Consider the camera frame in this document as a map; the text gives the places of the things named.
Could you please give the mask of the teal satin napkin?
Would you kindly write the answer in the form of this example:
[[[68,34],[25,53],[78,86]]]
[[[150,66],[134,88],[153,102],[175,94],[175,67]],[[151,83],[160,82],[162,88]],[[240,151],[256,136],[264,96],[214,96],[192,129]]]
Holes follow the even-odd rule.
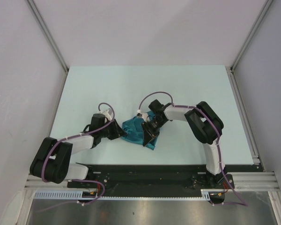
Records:
[[[148,119],[152,119],[155,114],[152,111],[147,112],[145,120],[143,118],[138,118],[134,116],[132,119],[126,120],[122,123],[122,129],[127,133],[122,139],[130,143],[143,145],[143,129],[141,124]]]

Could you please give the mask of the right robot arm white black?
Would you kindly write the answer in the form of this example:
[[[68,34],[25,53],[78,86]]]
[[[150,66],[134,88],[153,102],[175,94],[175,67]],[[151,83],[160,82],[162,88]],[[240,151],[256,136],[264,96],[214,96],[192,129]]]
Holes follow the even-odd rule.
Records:
[[[189,124],[196,139],[203,144],[207,175],[207,184],[218,188],[224,181],[225,164],[222,161],[219,140],[224,124],[209,104],[201,101],[195,106],[174,105],[173,103],[161,104],[157,99],[148,106],[154,116],[149,121],[141,124],[143,130],[142,145],[155,140],[161,127],[168,121],[185,121]]]

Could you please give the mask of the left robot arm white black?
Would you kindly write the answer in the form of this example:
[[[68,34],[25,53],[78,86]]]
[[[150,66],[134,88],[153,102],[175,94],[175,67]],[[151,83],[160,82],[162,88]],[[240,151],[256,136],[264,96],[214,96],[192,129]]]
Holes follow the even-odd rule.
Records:
[[[46,137],[30,165],[30,175],[56,184],[65,179],[74,179],[83,187],[90,187],[94,182],[94,175],[88,172],[86,166],[71,164],[71,156],[96,147],[103,138],[114,140],[126,135],[114,118],[95,113],[90,124],[78,135],[61,140]]]

